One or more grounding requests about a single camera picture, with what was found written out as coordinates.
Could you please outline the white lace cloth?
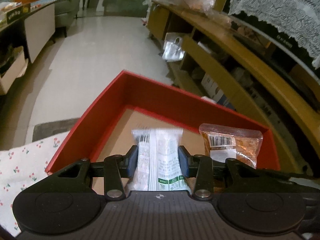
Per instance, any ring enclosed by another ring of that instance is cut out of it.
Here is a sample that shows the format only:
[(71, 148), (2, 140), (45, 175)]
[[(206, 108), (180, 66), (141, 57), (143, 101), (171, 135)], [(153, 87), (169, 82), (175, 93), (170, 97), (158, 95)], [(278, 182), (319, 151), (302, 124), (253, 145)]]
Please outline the white lace cloth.
[(241, 12), (294, 38), (319, 68), (319, 0), (230, 0), (228, 13)]

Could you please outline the wooden tv cabinet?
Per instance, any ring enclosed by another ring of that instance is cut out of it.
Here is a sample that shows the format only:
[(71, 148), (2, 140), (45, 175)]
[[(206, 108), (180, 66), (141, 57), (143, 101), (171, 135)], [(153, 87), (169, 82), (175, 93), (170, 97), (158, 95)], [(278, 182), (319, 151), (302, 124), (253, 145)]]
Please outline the wooden tv cabinet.
[(200, 82), (209, 76), (219, 103), (272, 130), (283, 170), (319, 175), (319, 100), (310, 89), (196, 12), (152, 1), (147, 27), (158, 40), (182, 34), (185, 55), (170, 65), (176, 78), (185, 77), (180, 87), (203, 95)]

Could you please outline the red cardboard box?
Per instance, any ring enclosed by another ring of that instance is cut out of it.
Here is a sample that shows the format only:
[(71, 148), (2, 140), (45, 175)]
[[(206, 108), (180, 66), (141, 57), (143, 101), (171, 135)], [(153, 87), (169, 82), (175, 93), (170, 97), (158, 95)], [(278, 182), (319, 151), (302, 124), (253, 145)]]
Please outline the red cardboard box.
[(203, 123), (261, 131), (257, 168), (228, 159), (213, 160), (214, 184), (223, 181), (222, 196), (270, 198), (280, 194), (280, 168), (271, 130), (226, 107), (142, 76), (121, 72), (85, 111), (50, 161), (49, 176), (40, 182), (40, 199), (65, 206), (104, 197), (104, 161), (100, 151), (127, 109), (196, 132)]

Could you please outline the grey sofa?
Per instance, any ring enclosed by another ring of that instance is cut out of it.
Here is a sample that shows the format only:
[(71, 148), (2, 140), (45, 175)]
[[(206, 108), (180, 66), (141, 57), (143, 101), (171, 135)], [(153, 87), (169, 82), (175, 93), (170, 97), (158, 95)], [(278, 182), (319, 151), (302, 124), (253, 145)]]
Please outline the grey sofa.
[(80, 0), (57, 0), (55, 2), (55, 29), (67, 37), (67, 30), (78, 16)]

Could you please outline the silver gift bag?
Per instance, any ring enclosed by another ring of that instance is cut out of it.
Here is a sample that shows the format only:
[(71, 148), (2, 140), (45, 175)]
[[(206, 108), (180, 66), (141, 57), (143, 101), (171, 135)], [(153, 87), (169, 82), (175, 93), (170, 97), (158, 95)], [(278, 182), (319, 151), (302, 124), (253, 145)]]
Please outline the silver gift bag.
[(181, 61), (185, 51), (182, 49), (183, 38), (178, 36), (173, 40), (165, 40), (162, 59), (167, 62)]

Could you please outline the white green snack packet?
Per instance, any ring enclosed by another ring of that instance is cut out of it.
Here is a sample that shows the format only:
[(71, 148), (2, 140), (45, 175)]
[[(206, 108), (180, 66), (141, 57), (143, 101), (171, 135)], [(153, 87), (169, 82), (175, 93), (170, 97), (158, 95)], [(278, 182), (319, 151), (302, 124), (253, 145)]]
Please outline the white green snack packet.
[(183, 129), (134, 129), (132, 135), (138, 146), (138, 159), (134, 175), (125, 186), (127, 194), (131, 191), (190, 191), (178, 158)]

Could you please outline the white side cabinet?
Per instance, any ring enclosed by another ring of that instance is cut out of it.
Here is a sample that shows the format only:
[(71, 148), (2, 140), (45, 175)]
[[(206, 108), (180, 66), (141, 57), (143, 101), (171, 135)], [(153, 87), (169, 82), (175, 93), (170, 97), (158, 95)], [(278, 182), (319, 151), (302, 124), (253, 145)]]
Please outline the white side cabinet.
[(13, 63), (13, 50), (23, 46), (28, 66), (36, 60), (55, 32), (55, 5), (49, 3), (31, 10), (30, 5), (12, 9), (1, 24), (1, 76)]

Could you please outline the orange clear snack packet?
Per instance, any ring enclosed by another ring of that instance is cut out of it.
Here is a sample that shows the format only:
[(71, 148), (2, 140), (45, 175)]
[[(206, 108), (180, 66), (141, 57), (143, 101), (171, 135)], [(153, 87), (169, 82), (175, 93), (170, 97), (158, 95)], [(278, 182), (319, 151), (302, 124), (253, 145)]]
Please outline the orange clear snack packet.
[(228, 158), (237, 159), (256, 168), (263, 142), (263, 134), (251, 129), (213, 124), (201, 124), (199, 133), (204, 140), (204, 153), (214, 161), (224, 163)]

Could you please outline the white cardboard box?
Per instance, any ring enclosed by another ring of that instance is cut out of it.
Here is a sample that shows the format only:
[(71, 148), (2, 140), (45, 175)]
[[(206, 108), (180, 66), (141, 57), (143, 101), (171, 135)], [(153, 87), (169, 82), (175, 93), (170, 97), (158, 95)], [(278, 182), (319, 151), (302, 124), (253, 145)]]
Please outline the white cardboard box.
[(10, 64), (8, 70), (1, 76), (1, 95), (8, 93), (13, 82), (22, 77), (27, 70), (29, 60), (25, 58), (23, 46), (13, 50), (14, 60)]

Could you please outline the cherry print tablecloth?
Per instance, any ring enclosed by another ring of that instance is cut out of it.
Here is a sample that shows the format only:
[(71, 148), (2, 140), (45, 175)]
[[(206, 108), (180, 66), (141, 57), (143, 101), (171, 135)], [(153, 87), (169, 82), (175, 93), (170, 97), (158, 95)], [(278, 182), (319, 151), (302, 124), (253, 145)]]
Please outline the cherry print tablecloth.
[(39, 180), (46, 178), (46, 167), (68, 132), (59, 133), (30, 144), (0, 153), (1, 226), (17, 236), (20, 228), (12, 212), (16, 196)]

